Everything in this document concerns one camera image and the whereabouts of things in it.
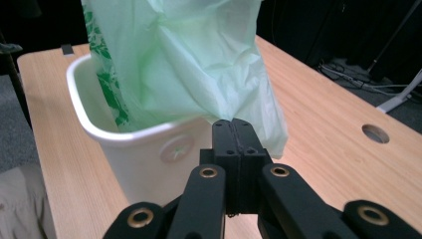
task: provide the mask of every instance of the table grommet hole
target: table grommet hole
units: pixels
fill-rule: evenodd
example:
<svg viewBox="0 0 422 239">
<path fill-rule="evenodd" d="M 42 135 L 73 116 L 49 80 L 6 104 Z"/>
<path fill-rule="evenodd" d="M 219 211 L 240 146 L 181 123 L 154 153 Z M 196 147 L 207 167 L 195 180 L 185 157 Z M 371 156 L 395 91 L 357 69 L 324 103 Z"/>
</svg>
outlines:
<svg viewBox="0 0 422 239">
<path fill-rule="evenodd" d="M 388 143 L 390 142 L 390 137 L 388 134 L 380 127 L 373 124 L 364 124 L 362 127 L 363 133 L 373 141 L 379 143 Z"/>
</svg>

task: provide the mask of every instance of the dark background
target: dark background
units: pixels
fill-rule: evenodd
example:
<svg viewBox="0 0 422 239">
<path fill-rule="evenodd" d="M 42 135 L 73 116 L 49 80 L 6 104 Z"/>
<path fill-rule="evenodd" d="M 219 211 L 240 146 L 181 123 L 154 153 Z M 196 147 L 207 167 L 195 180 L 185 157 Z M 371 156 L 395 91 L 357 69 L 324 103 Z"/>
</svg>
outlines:
<svg viewBox="0 0 422 239">
<path fill-rule="evenodd" d="M 422 4 L 385 46 L 416 1 L 265 0 L 257 34 L 311 67 L 337 57 L 368 69 L 377 59 L 370 71 L 375 81 L 388 77 L 407 84 L 422 68 Z M 42 14 L 31 17 L 37 3 Z M 15 60 L 87 42 L 78 0 L 0 0 L 0 29 L 7 42 L 24 48 L 13 54 Z M 7 74 L 3 65 L 2 75 Z"/>
</svg>

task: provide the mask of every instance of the green print on bag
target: green print on bag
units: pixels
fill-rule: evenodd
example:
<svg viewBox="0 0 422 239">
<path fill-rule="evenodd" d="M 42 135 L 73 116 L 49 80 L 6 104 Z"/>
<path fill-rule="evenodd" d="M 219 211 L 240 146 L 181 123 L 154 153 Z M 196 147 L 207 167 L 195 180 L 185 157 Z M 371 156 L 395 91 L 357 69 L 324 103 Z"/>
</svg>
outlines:
<svg viewBox="0 0 422 239">
<path fill-rule="evenodd" d="M 119 130 L 127 131 L 132 126 L 124 101 L 121 98 L 118 79 L 105 39 L 100 27 L 96 24 L 96 19 L 89 6 L 83 4 L 83 9 L 91 55 L 97 59 L 96 62 L 99 64 L 96 73 L 105 95 L 105 100 L 111 108 L 112 116 Z"/>
</svg>

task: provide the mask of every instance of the wooden table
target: wooden table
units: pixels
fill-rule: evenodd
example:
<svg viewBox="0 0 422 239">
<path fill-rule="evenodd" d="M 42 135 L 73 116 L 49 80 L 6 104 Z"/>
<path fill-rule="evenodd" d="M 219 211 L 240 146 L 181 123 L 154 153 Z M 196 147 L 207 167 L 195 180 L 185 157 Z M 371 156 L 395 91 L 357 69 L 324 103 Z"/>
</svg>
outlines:
<svg viewBox="0 0 422 239">
<path fill-rule="evenodd" d="M 290 139 L 282 163 L 295 168 L 329 205 L 380 203 L 422 231 L 422 136 L 384 115 L 261 38 Z M 83 131 L 65 72 L 87 45 L 64 56 L 51 50 L 18 63 L 59 238 L 101 238 L 127 202 L 99 144 Z M 369 139 L 365 124 L 388 143 Z M 226 223 L 226 238 L 259 238 L 255 216 Z"/>
</svg>

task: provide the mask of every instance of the green plastic bag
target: green plastic bag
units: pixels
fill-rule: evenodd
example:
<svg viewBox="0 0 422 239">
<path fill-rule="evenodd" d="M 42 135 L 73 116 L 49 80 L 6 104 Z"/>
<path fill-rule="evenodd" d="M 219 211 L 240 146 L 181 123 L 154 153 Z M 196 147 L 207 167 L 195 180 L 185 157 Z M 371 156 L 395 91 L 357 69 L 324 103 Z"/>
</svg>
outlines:
<svg viewBox="0 0 422 239">
<path fill-rule="evenodd" d="M 250 122 L 287 140 L 255 45 L 261 0 L 82 0 L 93 61 L 121 132 L 187 117 Z"/>
</svg>

